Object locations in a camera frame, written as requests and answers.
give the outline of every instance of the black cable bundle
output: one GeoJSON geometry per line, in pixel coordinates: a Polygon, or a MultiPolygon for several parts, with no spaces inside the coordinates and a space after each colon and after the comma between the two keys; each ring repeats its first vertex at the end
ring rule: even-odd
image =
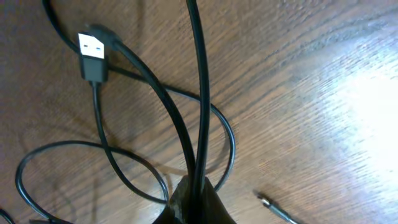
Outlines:
{"type": "MultiPolygon", "coordinates": [[[[54,29],[57,31],[60,38],[77,54],[79,54],[79,48],[74,44],[68,37],[66,37],[65,33],[60,28],[60,23],[57,19],[55,11],[50,4],[49,0],[43,0],[43,6],[49,17],[51,24],[54,29]]],[[[209,135],[209,125],[210,125],[210,111],[212,111],[221,121],[221,124],[224,126],[230,144],[230,152],[229,152],[229,160],[228,166],[221,177],[220,181],[215,185],[215,190],[219,190],[222,185],[225,183],[228,178],[229,173],[232,170],[233,162],[236,153],[236,143],[235,137],[233,134],[233,130],[231,125],[228,123],[228,120],[224,117],[224,115],[217,109],[214,105],[210,103],[210,82],[209,82],[209,74],[208,74],[208,66],[206,59],[206,49],[205,49],[205,41],[203,38],[203,31],[201,29],[200,17],[198,12],[198,7],[195,0],[187,0],[188,11],[191,18],[193,36],[195,39],[195,46],[197,51],[197,59],[198,59],[198,70],[200,77],[200,96],[197,96],[194,93],[190,93],[188,91],[179,90],[175,87],[163,85],[158,81],[156,76],[151,72],[148,66],[128,47],[126,47],[121,41],[114,41],[111,43],[112,48],[120,51],[140,72],[141,75],[129,72],[123,68],[116,67],[114,65],[108,65],[110,71],[114,71],[116,73],[120,73],[126,77],[144,82],[149,84],[157,93],[157,96],[161,99],[164,106],[167,109],[172,121],[177,130],[178,136],[180,138],[185,160],[187,163],[189,183],[190,183],[190,205],[192,209],[190,210],[190,214],[194,213],[195,215],[200,215],[198,209],[195,208],[195,205],[200,203],[201,194],[203,192],[203,186],[205,183],[205,168],[206,168],[206,155],[207,155],[207,147],[208,147],[208,135],[209,135]],[[188,135],[187,128],[185,123],[182,120],[182,117],[172,101],[171,97],[167,93],[167,91],[176,93],[178,95],[184,96],[188,99],[195,100],[200,103],[200,130],[199,130],[199,138],[198,138],[198,151],[197,151],[197,159],[195,161],[195,156],[193,153],[192,144],[188,135]]],[[[48,212],[46,212],[42,207],[40,207],[37,203],[33,201],[30,195],[27,193],[23,183],[22,183],[22,173],[26,164],[33,159],[35,156],[43,153],[45,151],[55,149],[60,146],[67,145],[83,145],[89,147],[96,147],[98,149],[103,149],[118,177],[122,180],[122,182],[135,194],[140,195],[141,197],[148,199],[150,201],[156,203],[166,204],[169,199],[169,194],[167,190],[167,186],[165,182],[162,180],[160,174],[156,171],[156,169],[145,159],[135,155],[134,153],[120,149],[117,147],[111,147],[108,145],[106,140],[103,125],[102,125],[102,114],[100,110],[100,85],[97,83],[91,84],[93,88],[93,103],[94,110],[96,116],[96,124],[98,128],[99,138],[101,139],[101,144],[86,142],[86,141],[60,141],[48,144],[46,146],[42,146],[33,150],[32,152],[26,155],[21,163],[19,164],[16,172],[16,186],[17,190],[20,193],[21,197],[26,201],[28,205],[30,205],[37,213],[42,215],[44,218],[50,220],[51,223],[69,223],[65,220],[61,220],[48,212]],[[145,192],[139,190],[135,186],[133,186],[130,181],[124,176],[121,169],[117,165],[112,152],[118,153],[120,155],[128,156],[129,158],[141,163],[146,168],[148,168],[157,181],[159,182],[164,199],[155,198],[146,194],[145,192]]]]}

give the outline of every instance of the usb plug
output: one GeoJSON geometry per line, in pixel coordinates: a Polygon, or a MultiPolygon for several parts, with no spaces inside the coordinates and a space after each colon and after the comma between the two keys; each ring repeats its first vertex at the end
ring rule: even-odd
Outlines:
{"type": "Polygon", "coordinates": [[[90,83],[108,80],[108,66],[105,47],[102,42],[89,34],[79,33],[81,77],[90,83]]]}

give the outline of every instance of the metal usb connector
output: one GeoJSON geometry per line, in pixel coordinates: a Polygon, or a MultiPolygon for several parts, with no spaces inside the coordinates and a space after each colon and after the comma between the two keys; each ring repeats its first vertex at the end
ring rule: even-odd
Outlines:
{"type": "Polygon", "coordinates": [[[81,77],[90,83],[108,80],[108,65],[102,42],[89,34],[79,33],[81,77]]]}

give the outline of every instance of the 3.5mm audio plug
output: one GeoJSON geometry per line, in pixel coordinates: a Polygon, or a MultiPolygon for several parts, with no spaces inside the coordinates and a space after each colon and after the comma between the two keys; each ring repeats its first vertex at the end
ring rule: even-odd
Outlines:
{"type": "Polygon", "coordinates": [[[295,221],[285,210],[281,209],[277,204],[272,203],[272,200],[269,200],[264,195],[255,192],[257,198],[262,202],[262,205],[272,211],[279,218],[287,221],[291,224],[299,224],[299,222],[295,221]]]}

